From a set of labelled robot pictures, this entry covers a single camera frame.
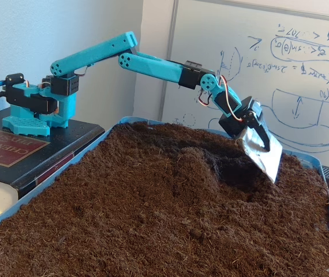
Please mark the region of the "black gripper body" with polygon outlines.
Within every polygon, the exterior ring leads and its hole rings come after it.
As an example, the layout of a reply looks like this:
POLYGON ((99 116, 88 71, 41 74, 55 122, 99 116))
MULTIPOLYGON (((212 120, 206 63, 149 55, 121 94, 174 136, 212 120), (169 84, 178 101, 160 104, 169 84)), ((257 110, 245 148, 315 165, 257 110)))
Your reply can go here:
POLYGON ((241 104, 242 106, 234 113, 241 121, 236 120, 232 115, 227 117, 224 114, 219 119, 220 126, 230 137, 238 136, 243 129, 249 127, 248 123, 253 117, 263 119, 260 103, 253 97, 245 98, 241 104))

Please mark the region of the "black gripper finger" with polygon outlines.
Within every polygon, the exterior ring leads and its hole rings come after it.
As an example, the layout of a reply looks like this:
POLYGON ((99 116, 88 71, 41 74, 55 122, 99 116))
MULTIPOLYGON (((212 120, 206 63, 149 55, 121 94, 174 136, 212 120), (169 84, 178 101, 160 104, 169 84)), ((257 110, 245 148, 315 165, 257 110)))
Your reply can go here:
POLYGON ((268 130, 265 120, 253 117, 249 121, 248 126, 256 131, 256 133, 259 135, 260 139, 263 142, 263 148, 267 152, 269 152, 270 151, 270 132, 268 130))

